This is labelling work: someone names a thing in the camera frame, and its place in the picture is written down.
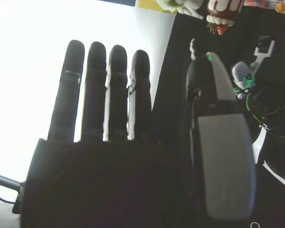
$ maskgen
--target white logo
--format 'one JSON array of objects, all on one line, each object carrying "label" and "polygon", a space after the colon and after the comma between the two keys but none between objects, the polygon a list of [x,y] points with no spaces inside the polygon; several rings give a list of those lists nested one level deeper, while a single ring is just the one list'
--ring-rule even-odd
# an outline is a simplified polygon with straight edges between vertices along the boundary
[{"label": "white logo", "polygon": [[260,224],[258,224],[257,222],[252,222],[250,224],[250,228],[260,228]]}]

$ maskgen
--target robotic hand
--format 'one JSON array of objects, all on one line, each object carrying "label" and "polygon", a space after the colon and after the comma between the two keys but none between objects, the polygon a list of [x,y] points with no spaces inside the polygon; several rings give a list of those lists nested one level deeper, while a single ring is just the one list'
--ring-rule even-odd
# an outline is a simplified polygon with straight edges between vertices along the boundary
[{"label": "robotic hand", "polygon": [[[16,202],[22,228],[187,227],[194,199],[186,195],[197,196],[198,211],[214,220],[250,216],[256,190],[250,134],[216,54],[196,58],[188,69],[190,124],[183,132],[192,161],[191,173],[181,173],[179,151],[151,132],[143,51],[133,57],[126,88],[125,49],[113,47],[106,71],[105,47],[91,45],[81,140],[73,142],[84,52],[75,40],[66,51],[48,138],[39,140]],[[182,182],[180,173],[192,179]]]}]

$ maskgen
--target black finger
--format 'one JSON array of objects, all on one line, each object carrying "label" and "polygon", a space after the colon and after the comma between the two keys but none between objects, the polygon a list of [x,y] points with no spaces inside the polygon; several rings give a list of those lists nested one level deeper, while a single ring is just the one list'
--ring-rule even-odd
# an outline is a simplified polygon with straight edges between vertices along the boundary
[{"label": "black finger", "polygon": [[104,106],[104,139],[127,139],[127,53],[116,45],[109,57]]},{"label": "black finger", "polygon": [[138,50],[133,57],[129,86],[129,139],[139,139],[150,132],[150,62],[148,54]]},{"label": "black finger", "polygon": [[83,43],[72,40],[66,50],[48,140],[74,140],[84,58]]},{"label": "black finger", "polygon": [[81,139],[103,139],[105,114],[106,51],[102,43],[92,43],[87,58],[85,104]]}]

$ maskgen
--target bright white background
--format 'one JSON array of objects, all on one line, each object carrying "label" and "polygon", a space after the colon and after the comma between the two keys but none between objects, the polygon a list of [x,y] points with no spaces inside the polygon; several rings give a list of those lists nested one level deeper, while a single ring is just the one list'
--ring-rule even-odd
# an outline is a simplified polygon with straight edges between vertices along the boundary
[{"label": "bright white background", "polygon": [[[135,51],[145,50],[153,101],[173,22],[173,15],[102,1],[0,0],[0,175],[26,179],[36,143],[48,134],[70,40],[83,42],[85,59],[94,41],[105,45],[107,56],[114,45],[122,45],[128,66]],[[80,100],[75,141],[82,93]],[[1,197],[14,201],[16,195],[0,187]],[[11,208],[0,202],[0,227],[18,227]]]}]

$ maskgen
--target green cable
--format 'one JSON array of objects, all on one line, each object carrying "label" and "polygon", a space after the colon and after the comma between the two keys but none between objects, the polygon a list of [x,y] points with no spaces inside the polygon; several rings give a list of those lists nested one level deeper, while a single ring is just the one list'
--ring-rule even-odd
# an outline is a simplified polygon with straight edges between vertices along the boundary
[{"label": "green cable", "polygon": [[273,112],[267,113],[267,114],[265,114],[265,115],[263,115],[263,116],[271,115],[271,114],[273,114],[273,113],[277,113],[278,111],[280,111],[280,110],[283,109],[283,108],[285,108],[285,105],[283,105],[283,106],[280,107],[279,109],[277,109],[277,110],[275,110],[275,111],[273,111]]},{"label": "green cable", "polygon": [[[249,107],[248,101],[249,101],[249,95],[247,95],[247,97],[246,97],[246,108],[247,108],[248,111],[251,112],[251,109],[250,109],[250,107]],[[262,121],[260,121],[255,115],[252,114],[252,116],[253,116],[253,118],[255,118],[262,126],[264,125],[264,123],[263,123]]]}]

